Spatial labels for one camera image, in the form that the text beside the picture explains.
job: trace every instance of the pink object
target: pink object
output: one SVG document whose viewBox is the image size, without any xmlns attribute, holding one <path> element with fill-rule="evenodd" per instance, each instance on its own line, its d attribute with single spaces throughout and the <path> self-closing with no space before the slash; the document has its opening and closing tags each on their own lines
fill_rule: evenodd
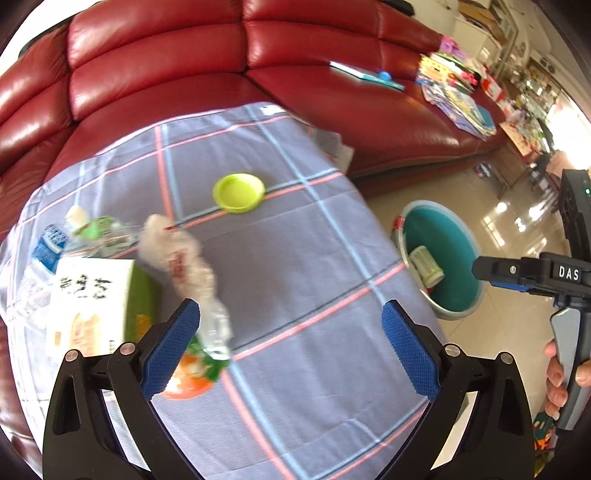
<svg viewBox="0 0 591 480">
<path fill-rule="evenodd" d="M 442 53 L 447 53 L 448 55 L 453 55 L 454 49 L 457 48 L 456 41 L 451 37 L 446 37 L 445 35 L 441 38 L 441 45 L 439 46 L 439 51 Z"/>
<path fill-rule="evenodd" d="M 439 51 L 441 53 L 452 55 L 461 62 L 465 62 L 468 59 L 468 53 L 465 50 L 462 50 L 453 38 L 446 37 L 445 35 L 441 38 Z"/>
</svg>

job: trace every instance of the teal bucket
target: teal bucket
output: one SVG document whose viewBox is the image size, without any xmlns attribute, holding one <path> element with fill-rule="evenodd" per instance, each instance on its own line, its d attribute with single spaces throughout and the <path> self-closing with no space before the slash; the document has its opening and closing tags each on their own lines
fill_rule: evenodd
<svg viewBox="0 0 591 480">
<path fill-rule="evenodd" d="M 407 268 L 408 253 L 424 245 L 445 273 L 431 295 L 421 289 L 438 318 L 459 320 L 478 308 L 484 282 L 474 278 L 472 264 L 480 256 L 480 247 L 455 213 L 435 202 L 412 202 L 394 223 L 392 237 Z"/>
</svg>

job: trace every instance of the handheld device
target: handheld device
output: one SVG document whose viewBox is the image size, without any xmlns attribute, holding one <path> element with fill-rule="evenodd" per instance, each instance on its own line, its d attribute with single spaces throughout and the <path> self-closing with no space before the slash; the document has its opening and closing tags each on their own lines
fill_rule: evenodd
<svg viewBox="0 0 591 480">
<path fill-rule="evenodd" d="M 591 180 L 584 170 L 564 170 L 559 195 L 560 214 L 572 257 L 542 253 L 539 258 L 480 257 L 472 273 L 491 285 L 552 297 L 560 310 L 550 323 L 558 361 L 564 368 L 569 393 L 556 426 L 572 430 L 589 401 L 590 388 L 581 388 L 575 376 L 591 358 Z"/>
</svg>

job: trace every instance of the handle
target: handle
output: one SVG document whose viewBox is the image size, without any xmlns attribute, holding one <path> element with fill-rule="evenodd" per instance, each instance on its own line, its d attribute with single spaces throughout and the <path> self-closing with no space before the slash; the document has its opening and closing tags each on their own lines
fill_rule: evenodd
<svg viewBox="0 0 591 480">
<path fill-rule="evenodd" d="M 572 430 L 591 394 L 591 388 L 582 388 L 576 382 L 579 365 L 591 358 L 591 312 L 562 309 L 552 315 L 550 325 L 556 339 L 558 361 L 564 368 L 564 386 L 569 393 L 566 405 L 560 409 L 556 428 Z"/>
</svg>

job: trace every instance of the blue gripper pad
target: blue gripper pad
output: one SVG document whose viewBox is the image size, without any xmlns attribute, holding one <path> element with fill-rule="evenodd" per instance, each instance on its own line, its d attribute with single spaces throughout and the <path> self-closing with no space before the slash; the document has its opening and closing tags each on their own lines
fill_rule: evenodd
<svg viewBox="0 0 591 480">
<path fill-rule="evenodd" d="M 391 303 L 382 309 L 382 328 L 416 392 L 433 402 L 439 393 L 437 365 L 413 328 Z"/>
<path fill-rule="evenodd" d="M 197 303 L 194 300 L 185 300 L 181 307 L 182 310 L 177 309 L 173 314 L 173 317 L 176 316 L 173 324 L 144 361 L 141 388 L 147 400 L 164 391 L 187 345 L 199 328 L 201 316 Z"/>
</svg>

